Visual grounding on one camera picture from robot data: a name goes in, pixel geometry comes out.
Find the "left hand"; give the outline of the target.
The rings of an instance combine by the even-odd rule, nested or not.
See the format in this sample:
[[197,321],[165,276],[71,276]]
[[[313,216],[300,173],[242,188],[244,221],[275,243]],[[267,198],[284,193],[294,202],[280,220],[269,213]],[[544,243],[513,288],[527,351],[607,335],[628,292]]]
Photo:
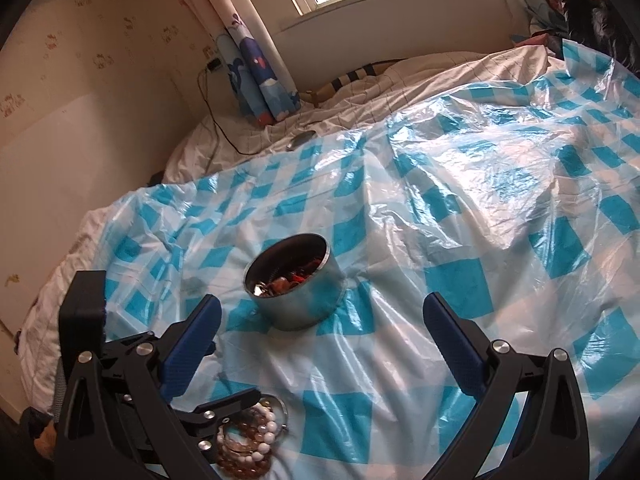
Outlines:
[[45,460],[54,460],[56,445],[56,430],[53,420],[42,430],[40,436],[34,440],[34,447],[37,453]]

